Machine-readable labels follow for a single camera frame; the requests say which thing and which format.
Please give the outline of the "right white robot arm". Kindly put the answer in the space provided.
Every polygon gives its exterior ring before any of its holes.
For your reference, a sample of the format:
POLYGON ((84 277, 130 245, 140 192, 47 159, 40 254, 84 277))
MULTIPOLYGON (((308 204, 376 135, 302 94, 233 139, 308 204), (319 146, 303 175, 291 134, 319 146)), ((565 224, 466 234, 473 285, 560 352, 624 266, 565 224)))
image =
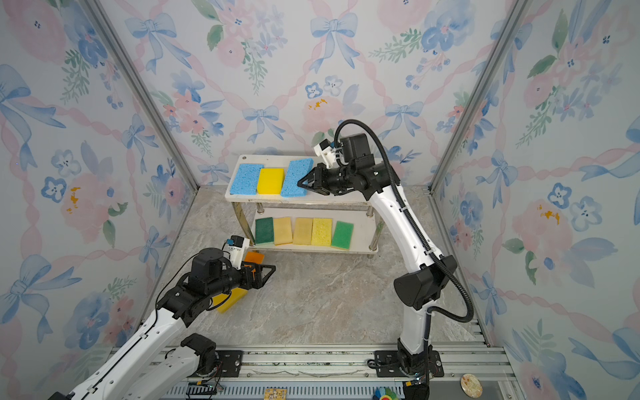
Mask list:
POLYGON ((387 156, 377 162, 360 133, 331 144, 323 140, 314 148, 320 162, 298 181, 298 186, 323 196, 360 194, 378 213, 400 250, 406 273, 393 282, 403 304, 403 327, 398 351, 382 365, 407 376, 437 374, 437 356, 430 344, 431 316, 439 313, 456 321, 473 317, 468 308, 458 316, 437 305, 443 289, 453 284, 464 298, 468 293, 454 273, 453 256, 446 256, 433 243, 408 204, 399 177, 387 156))

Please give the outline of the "blue sponge front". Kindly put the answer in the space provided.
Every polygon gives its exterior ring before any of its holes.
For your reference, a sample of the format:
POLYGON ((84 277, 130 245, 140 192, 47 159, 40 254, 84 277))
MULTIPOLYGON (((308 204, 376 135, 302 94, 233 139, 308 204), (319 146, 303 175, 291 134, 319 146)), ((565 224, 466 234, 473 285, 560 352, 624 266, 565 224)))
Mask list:
POLYGON ((304 158, 289 163, 280 195, 283 198, 300 198, 307 194, 304 188, 298 186, 298 181, 304 178, 313 168, 313 160, 304 158))

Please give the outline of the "bright yellow porous sponge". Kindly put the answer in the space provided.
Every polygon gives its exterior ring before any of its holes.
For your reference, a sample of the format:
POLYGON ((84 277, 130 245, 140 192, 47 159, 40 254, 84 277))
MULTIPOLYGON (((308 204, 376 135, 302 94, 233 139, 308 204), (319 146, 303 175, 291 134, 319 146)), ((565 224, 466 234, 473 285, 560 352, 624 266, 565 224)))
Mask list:
POLYGON ((313 220, 311 245, 330 247, 333 236, 333 220, 331 218, 315 218, 313 220))

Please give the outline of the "dark green scouring sponge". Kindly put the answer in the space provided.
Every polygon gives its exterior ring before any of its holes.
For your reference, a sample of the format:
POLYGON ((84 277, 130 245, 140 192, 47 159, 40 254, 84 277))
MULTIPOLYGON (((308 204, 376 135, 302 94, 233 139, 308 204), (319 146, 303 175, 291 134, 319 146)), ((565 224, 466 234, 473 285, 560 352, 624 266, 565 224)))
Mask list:
POLYGON ((274 243, 273 218, 258 218, 255 220, 255 243, 274 243))

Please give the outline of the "blue sponge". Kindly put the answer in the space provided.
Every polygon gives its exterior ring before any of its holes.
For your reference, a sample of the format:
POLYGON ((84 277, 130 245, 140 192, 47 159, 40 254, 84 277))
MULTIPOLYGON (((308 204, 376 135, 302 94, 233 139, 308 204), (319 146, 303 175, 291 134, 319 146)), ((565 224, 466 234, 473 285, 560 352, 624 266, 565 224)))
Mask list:
POLYGON ((262 169, 262 164, 241 164, 233 179, 230 194, 255 196, 258 193, 258 180, 262 169))
POLYGON ((304 158, 289 163, 280 195, 283 198, 300 198, 307 194, 304 188, 298 186, 298 181, 304 178, 313 168, 313 160, 304 158))

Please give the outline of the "blue sponge back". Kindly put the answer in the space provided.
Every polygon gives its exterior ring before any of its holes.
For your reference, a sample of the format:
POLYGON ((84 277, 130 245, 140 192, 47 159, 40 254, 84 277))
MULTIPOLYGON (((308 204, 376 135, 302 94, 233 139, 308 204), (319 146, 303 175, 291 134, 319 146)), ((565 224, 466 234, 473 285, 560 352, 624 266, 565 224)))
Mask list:
POLYGON ((233 179, 230 194, 255 196, 258 193, 258 180, 262 169, 262 164, 241 164, 233 179))

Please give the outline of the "orange sponge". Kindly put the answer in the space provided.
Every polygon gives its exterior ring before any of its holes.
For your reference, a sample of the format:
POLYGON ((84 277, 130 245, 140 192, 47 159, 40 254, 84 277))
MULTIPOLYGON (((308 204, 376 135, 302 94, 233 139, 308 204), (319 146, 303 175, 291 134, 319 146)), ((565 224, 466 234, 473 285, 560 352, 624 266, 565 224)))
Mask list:
POLYGON ((256 252, 247 252, 243 261, 245 263, 262 264, 264 261, 264 258, 265 258, 264 254, 256 253, 256 252))

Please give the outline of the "small yellow sponge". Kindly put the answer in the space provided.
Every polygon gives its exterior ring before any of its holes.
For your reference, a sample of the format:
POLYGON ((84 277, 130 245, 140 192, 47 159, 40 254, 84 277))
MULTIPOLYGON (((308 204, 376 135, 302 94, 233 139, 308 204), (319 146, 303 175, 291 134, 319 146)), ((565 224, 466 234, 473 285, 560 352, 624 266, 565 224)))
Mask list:
POLYGON ((262 168, 258 178, 258 195, 280 195, 284 180, 283 168, 262 168))

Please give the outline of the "light green sponge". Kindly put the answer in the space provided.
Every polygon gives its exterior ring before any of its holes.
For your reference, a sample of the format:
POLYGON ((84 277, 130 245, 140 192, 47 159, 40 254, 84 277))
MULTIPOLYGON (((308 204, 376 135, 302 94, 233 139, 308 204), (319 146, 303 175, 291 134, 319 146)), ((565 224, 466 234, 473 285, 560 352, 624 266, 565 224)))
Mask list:
POLYGON ((333 231, 333 237, 331 241, 331 247, 340 250, 350 250, 351 242, 353 238, 354 224, 344 221, 337 221, 335 230, 333 231))

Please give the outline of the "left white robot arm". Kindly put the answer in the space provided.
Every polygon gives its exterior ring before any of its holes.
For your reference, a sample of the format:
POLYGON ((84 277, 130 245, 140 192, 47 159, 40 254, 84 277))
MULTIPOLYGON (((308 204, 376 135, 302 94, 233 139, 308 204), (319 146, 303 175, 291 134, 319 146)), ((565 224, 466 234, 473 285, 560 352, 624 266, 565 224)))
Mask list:
POLYGON ((155 310, 115 355, 69 393, 52 399, 159 399, 183 379, 197 375, 215 378, 223 361, 216 343, 193 333, 152 370, 150 363, 168 344, 202 314, 220 308, 213 298, 231 298, 235 288, 260 290, 273 276, 274 265, 251 263, 245 252, 231 255, 219 248, 205 248, 186 260, 187 272, 178 271, 174 287, 165 286, 155 310))

